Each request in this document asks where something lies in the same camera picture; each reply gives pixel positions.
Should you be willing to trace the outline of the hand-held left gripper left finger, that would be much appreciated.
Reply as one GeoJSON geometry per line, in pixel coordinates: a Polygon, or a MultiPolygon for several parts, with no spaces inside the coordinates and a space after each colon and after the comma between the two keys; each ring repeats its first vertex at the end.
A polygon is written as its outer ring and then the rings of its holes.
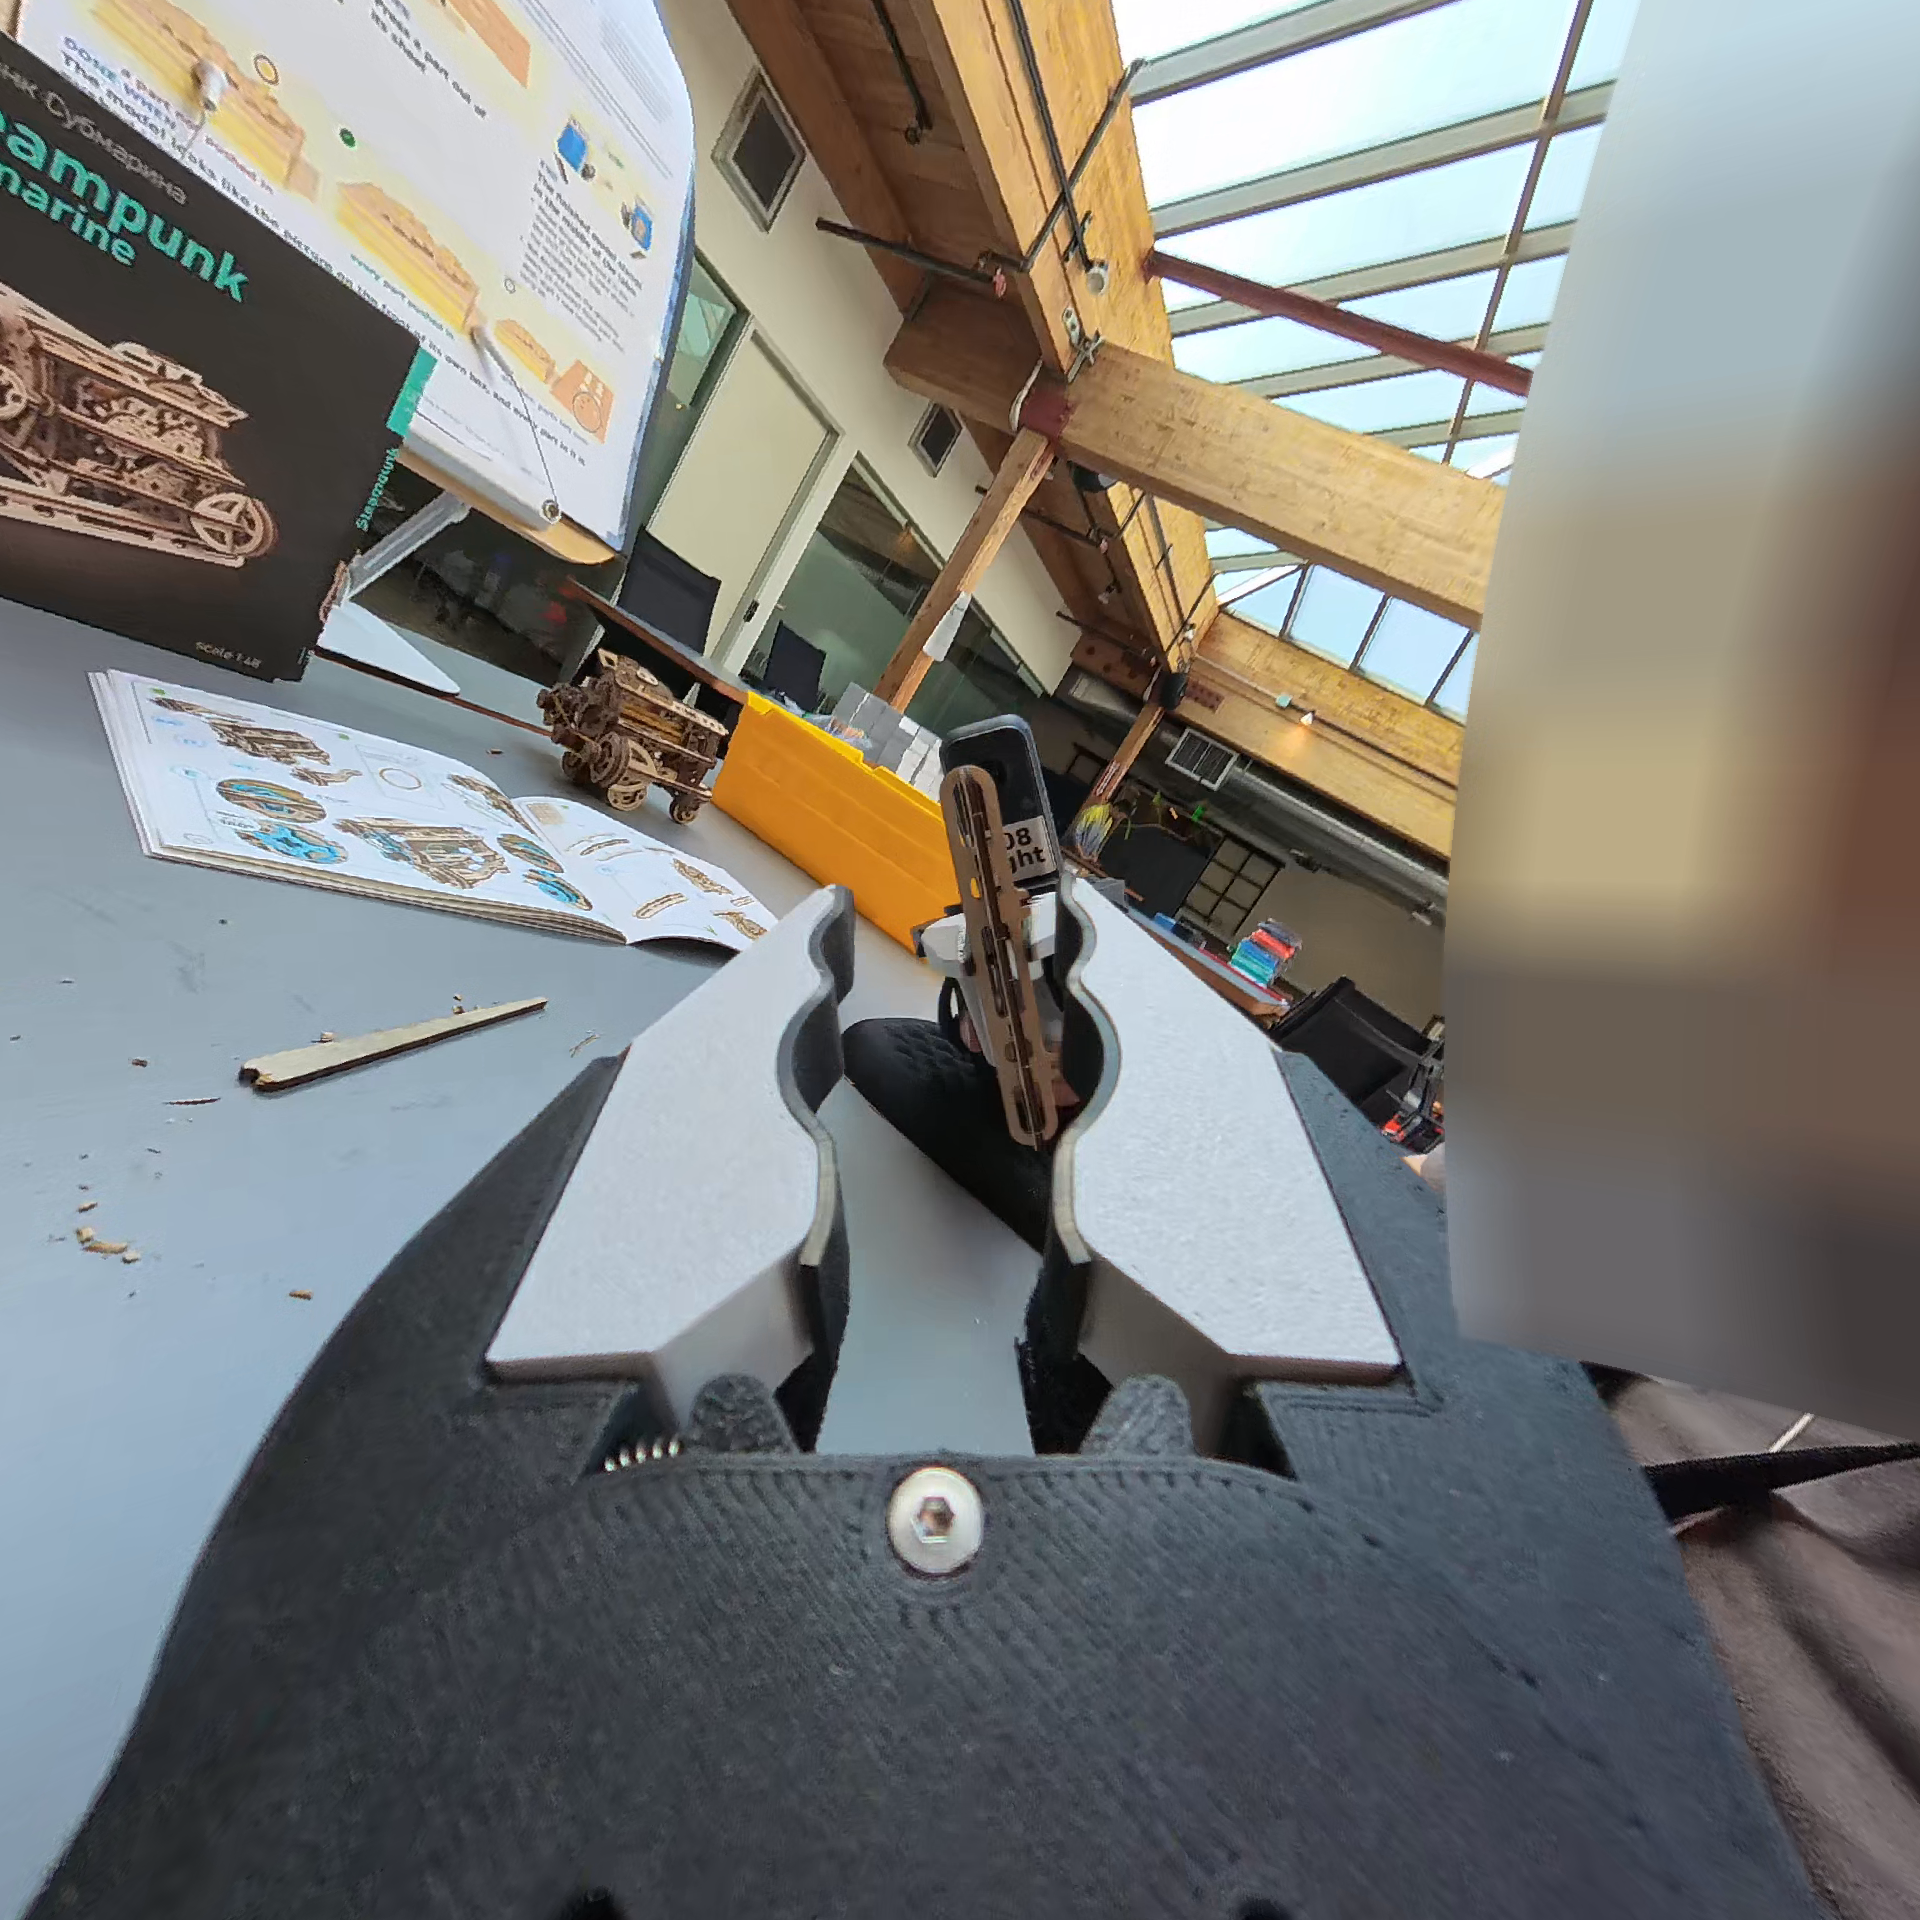
{"type": "Polygon", "coordinates": [[[817,1110],[844,1076],[852,893],[807,894],[636,1037],[487,1362],[636,1379],[684,1425],[708,1379],[817,1434],[849,1321],[845,1208],[817,1110]]]}

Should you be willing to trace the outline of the white poster stand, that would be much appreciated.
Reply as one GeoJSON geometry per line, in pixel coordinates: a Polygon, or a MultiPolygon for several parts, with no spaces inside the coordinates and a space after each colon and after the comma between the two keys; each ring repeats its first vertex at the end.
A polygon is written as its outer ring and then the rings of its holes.
{"type": "Polygon", "coordinates": [[[401,562],[469,515],[469,502],[449,489],[435,492],[396,532],[353,557],[328,603],[315,651],[380,676],[421,687],[439,698],[458,696],[457,683],[426,658],[401,631],[361,606],[363,592],[401,562]]]}

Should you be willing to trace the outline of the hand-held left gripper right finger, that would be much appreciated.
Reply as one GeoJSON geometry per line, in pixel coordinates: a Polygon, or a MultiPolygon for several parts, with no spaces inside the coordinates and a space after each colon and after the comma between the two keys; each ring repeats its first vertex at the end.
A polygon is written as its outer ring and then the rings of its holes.
{"type": "Polygon", "coordinates": [[[1182,1390],[1206,1453],[1248,1386],[1403,1386],[1282,1054],[1086,883],[1062,883],[1054,961],[1081,1092],[1045,1236],[1045,1417],[1063,1444],[1136,1377],[1182,1390]]]}

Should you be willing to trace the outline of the grey air duct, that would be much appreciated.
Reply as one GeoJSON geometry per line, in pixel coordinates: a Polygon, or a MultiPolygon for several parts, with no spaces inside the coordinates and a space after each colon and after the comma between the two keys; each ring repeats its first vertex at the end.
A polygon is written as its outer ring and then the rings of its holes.
{"type": "Polygon", "coordinates": [[[1361,883],[1416,915],[1436,922],[1448,915],[1452,865],[1445,856],[1416,846],[1303,781],[1261,770],[1252,758],[1235,758],[1226,779],[1207,793],[1207,806],[1244,837],[1306,855],[1326,872],[1361,883]]]}

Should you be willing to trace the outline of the assembled wooden vehicle model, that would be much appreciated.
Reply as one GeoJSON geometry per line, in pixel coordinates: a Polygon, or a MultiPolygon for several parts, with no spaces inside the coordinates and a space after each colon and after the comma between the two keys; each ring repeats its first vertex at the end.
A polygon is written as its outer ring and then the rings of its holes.
{"type": "Polygon", "coordinates": [[[551,738],[563,748],[563,779],[595,790],[631,813],[653,788],[670,794],[674,822],[695,822],[710,799],[729,728],[672,696],[636,658],[599,648],[595,671],[544,687],[537,701],[551,738]]]}

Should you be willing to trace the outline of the yellow plastic bin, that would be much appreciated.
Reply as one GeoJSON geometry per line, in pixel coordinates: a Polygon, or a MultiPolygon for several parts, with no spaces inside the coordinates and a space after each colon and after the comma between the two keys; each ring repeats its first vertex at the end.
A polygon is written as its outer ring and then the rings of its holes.
{"type": "Polygon", "coordinates": [[[756,692],[713,799],[807,878],[849,887],[859,912],[903,948],[961,897],[938,802],[756,692]]]}

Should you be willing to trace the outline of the wooden post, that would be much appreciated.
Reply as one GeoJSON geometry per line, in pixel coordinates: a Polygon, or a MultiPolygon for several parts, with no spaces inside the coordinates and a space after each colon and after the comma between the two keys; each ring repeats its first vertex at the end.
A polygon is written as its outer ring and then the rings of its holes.
{"type": "Polygon", "coordinates": [[[984,571],[998,560],[1007,533],[1018,525],[1030,496],[1045,479],[1058,443],[1038,430],[1015,434],[995,479],[975,506],[965,533],[944,562],[935,582],[913,612],[901,646],[876,680],[876,698],[904,714],[925,683],[931,658],[924,656],[925,642],[942,612],[959,592],[975,594],[984,571]]]}

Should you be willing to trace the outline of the plain wooden stick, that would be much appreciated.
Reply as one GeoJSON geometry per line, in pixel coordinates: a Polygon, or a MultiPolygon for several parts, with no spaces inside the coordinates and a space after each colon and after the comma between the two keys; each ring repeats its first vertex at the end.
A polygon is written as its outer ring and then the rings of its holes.
{"type": "Polygon", "coordinates": [[[397,1028],[381,1028],[360,1039],[326,1039],[290,1052],[274,1052],[243,1061],[235,1083],[253,1092],[293,1092],[328,1076],[357,1071],[413,1052],[422,1052],[449,1039],[463,1039],[522,1020],[547,1011],[547,998],[517,998],[510,1002],[458,1011],[433,1020],[415,1020],[397,1028]]]}

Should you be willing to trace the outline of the stack of white boxes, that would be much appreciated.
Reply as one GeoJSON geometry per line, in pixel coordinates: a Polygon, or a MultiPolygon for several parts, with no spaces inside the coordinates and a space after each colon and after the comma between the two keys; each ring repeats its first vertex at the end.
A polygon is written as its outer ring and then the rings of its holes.
{"type": "Polygon", "coordinates": [[[897,779],[935,793],[944,776],[942,735],[904,719],[888,701],[880,701],[862,685],[849,685],[838,696],[822,728],[857,748],[874,770],[888,770],[897,779]]]}

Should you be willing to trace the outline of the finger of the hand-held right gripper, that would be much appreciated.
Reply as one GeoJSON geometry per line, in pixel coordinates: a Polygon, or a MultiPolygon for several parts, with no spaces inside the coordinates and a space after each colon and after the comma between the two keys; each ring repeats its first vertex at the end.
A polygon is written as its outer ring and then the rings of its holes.
{"type": "Polygon", "coordinates": [[[935,1022],[945,1039],[998,1039],[998,958],[988,906],[961,906],[917,929],[917,956],[938,974],[935,1022]]]}

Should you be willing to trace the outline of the black model kit box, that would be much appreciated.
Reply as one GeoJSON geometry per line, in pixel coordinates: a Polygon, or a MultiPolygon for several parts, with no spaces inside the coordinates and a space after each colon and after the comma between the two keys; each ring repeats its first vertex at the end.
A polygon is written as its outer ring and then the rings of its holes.
{"type": "Polygon", "coordinates": [[[5,36],[2,594],[298,683],[415,337],[5,36]]]}

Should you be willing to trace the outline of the instruction poster board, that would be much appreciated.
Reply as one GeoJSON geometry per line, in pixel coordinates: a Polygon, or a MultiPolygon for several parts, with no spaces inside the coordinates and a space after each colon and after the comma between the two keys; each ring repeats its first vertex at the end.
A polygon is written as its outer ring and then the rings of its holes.
{"type": "Polygon", "coordinates": [[[693,216],[693,100],[652,2],[33,2],[52,116],[156,150],[56,162],[119,255],[184,257],[215,187],[433,356],[410,461],[557,557],[622,547],[693,216]]]}

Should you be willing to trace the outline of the open instruction booklet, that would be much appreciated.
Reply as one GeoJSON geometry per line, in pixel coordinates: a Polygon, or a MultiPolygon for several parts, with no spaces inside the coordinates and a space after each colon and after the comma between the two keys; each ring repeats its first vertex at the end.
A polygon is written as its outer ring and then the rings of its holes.
{"type": "Polygon", "coordinates": [[[780,920],[725,870],[457,758],[124,670],[88,685],[148,856],[612,946],[744,951],[780,920]]]}

